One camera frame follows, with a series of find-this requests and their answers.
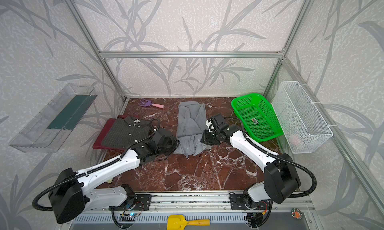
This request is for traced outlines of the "grey long sleeve shirt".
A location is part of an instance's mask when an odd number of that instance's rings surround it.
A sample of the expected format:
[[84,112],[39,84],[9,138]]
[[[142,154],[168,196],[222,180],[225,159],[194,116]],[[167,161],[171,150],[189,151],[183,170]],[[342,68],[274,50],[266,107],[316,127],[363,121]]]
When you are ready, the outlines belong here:
[[179,146],[174,154],[197,156],[212,147],[201,142],[206,125],[207,116],[204,104],[195,101],[181,102],[179,104],[177,139]]

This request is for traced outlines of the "green plastic basket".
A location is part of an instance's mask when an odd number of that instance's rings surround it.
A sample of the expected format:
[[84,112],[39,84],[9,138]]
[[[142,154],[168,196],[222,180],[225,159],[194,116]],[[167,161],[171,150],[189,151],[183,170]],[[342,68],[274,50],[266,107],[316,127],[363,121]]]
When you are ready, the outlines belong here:
[[272,104],[262,95],[252,93],[237,97],[231,105],[256,142],[267,142],[284,134]]

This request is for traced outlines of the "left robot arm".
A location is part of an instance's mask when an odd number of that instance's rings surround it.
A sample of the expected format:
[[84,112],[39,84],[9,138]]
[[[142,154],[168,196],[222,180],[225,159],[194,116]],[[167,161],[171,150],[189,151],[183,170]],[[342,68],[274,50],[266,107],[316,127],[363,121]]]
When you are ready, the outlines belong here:
[[57,223],[64,224],[86,210],[119,207],[128,199],[125,187],[98,191],[97,187],[124,172],[153,162],[159,155],[170,155],[180,141],[168,130],[159,128],[148,137],[127,147],[119,156],[87,169],[63,170],[48,193]]

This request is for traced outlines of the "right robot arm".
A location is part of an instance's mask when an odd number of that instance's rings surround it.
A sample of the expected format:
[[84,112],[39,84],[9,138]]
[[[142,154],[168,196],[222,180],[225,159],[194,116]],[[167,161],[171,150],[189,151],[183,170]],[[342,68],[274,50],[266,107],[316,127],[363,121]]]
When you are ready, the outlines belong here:
[[245,154],[263,171],[264,181],[243,191],[243,205],[249,209],[267,200],[280,204],[301,186],[295,166],[289,163],[292,161],[289,155],[279,155],[268,150],[243,134],[236,125],[221,131],[204,130],[201,142],[210,146],[226,142]]

